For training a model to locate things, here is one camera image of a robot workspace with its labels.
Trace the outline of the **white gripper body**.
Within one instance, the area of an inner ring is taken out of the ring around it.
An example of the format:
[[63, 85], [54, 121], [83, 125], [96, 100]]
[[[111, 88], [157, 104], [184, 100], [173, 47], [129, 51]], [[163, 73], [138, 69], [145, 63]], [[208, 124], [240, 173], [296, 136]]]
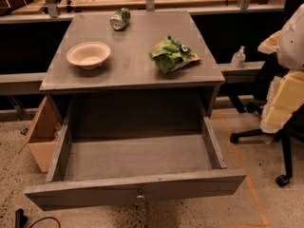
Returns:
[[275, 134], [278, 131], [277, 127], [271, 126], [269, 123], [266, 122], [266, 118], [269, 114], [270, 108], [272, 106], [272, 102], [279, 89], [281, 80], [282, 80], [281, 77], [275, 76], [274, 79], [271, 81], [266, 96], [267, 103], [265, 104], [265, 106], [263, 106], [259, 127], [266, 134]]

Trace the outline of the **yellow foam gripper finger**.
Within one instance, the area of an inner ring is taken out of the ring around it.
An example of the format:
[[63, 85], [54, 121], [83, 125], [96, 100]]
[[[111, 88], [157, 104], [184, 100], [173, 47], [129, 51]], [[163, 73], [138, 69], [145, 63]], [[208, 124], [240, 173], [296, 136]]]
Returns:
[[282, 127], [303, 104], [304, 72], [292, 70], [282, 78], [266, 122]]
[[272, 34], [270, 37], [265, 39], [259, 44], [257, 50], [264, 54], [272, 54], [278, 52], [278, 39], [280, 35], [280, 30]]

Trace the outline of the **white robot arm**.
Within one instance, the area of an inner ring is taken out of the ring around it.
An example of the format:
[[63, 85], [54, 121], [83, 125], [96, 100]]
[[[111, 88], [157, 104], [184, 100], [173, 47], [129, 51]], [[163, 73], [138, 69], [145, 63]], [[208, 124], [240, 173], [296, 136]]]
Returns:
[[304, 5], [257, 50], [274, 53], [278, 63], [289, 69], [283, 78], [275, 77], [271, 82], [261, 115], [259, 127], [264, 133], [273, 134], [304, 104]]

